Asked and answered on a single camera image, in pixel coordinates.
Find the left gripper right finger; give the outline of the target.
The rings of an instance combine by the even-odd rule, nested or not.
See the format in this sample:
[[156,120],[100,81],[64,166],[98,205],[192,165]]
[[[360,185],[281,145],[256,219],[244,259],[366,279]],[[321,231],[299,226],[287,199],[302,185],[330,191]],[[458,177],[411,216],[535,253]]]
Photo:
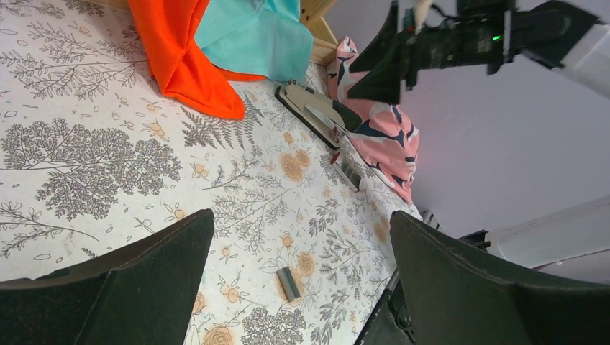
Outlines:
[[391,244],[418,344],[607,344],[609,286],[500,259],[396,211]]

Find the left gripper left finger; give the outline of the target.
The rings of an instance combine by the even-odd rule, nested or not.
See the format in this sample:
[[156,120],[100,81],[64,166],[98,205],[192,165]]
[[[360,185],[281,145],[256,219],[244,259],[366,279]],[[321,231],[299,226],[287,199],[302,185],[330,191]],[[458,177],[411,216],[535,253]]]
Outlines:
[[203,209],[37,279],[1,284],[3,344],[182,344],[214,234]]

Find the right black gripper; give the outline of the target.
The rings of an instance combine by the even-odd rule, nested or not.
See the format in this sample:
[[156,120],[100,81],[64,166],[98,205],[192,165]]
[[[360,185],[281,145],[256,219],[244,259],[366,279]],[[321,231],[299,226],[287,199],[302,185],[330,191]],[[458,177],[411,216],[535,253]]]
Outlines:
[[401,25],[399,2],[392,1],[378,34],[350,65],[350,72],[366,74],[351,86],[349,98],[399,104],[401,80],[404,77],[406,87],[413,88],[421,70],[484,65],[486,74],[493,75],[504,64],[502,19],[446,19],[405,43]]

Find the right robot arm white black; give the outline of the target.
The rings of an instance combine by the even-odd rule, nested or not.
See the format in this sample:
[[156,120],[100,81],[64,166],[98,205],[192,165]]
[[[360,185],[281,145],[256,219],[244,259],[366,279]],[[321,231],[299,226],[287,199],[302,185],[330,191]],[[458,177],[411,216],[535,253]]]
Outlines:
[[488,75],[517,55],[609,95],[609,25],[566,1],[546,1],[527,11],[515,1],[458,1],[454,15],[429,26],[417,7],[391,3],[373,41],[351,63],[362,78],[350,98],[397,104],[422,70],[483,65]]

